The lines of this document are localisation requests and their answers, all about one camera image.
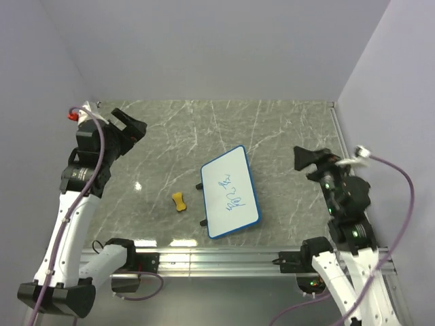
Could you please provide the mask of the blue framed whiteboard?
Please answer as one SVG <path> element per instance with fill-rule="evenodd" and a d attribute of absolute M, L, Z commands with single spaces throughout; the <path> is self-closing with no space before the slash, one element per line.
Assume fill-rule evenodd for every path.
<path fill-rule="evenodd" d="M 210 239 L 218 239 L 259 223 L 260 206 L 243 145 L 202 165 L 200 175 Z"/>

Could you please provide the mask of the yellow bone shaped eraser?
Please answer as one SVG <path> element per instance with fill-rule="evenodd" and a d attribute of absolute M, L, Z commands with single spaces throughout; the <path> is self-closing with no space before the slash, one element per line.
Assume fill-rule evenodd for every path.
<path fill-rule="evenodd" d="M 174 193 L 171 197 L 175 203 L 175 208 L 177 212 L 182 212 L 187 209 L 186 203 L 184 202 L 183 194 L 181 192 Z"/>

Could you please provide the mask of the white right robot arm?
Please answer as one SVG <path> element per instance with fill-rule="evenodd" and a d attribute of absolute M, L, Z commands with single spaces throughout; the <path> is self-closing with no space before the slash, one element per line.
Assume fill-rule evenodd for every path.
<path fill-rule="evenodd" d="M 316 273 L 317 278 L 300 281 L 299 286 L 305 292 L 327 290 L 341 313 L 339 325 L 399 325 L 380 267 L 385 258 L 365 214 L 370 184 L 352 173 L 368 158 L 363 147 L 351 159 L 327 148 L 294 147 L 295 170 L 315 165 L 306 178 L 321 187 L 330 237 L 306 239 L 299 251 L 279 252 L 273 264 L 282 274 Z"/>

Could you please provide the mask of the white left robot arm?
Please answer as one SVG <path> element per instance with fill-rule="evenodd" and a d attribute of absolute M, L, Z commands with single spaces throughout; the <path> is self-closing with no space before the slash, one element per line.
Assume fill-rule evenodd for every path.
<path fill-rule="evenodd" d="M 147 124 L 119 108 L 112 111 L 124 128 L 101 117 L 90 105 L 72 107 L 68 118 L 77 123 L 77 145 L 61 175 L 58 215 L 43 261 L 29 283 L 20 284 L 17 298 L 32 308 L 28 324 L 38 314 L 89 315 L 97 289 L 118 270 L 140 274 L 133 240 L 112 238 L 100 253 L 81 266 L 90 221 L 111 177 L 111 166 L 145 135 Z"/>

